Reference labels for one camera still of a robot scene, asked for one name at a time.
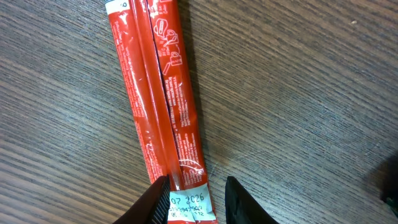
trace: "red stick packet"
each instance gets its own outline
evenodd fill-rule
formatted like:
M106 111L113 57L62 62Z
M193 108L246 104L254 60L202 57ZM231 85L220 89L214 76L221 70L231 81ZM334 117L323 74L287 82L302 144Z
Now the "red stick packet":
M150 182L170 176L168 223L218 223L176 0L105 0Z

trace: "wooden surface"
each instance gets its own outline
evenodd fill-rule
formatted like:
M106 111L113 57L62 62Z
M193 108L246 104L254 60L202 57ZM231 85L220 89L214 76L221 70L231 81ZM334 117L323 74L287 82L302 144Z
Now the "wooden surface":
M281 223L397 223L396 0L180 1L211 191ZM149 186L103 2L0 2L0 223L111 223Z

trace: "wooden table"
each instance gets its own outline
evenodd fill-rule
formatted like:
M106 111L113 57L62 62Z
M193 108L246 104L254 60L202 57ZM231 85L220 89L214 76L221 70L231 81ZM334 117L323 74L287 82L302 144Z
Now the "wooden table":
M0 223L112 223L148 188L102 1L0 2ZM396 0L180 1L211 191L280 223L396 223Z

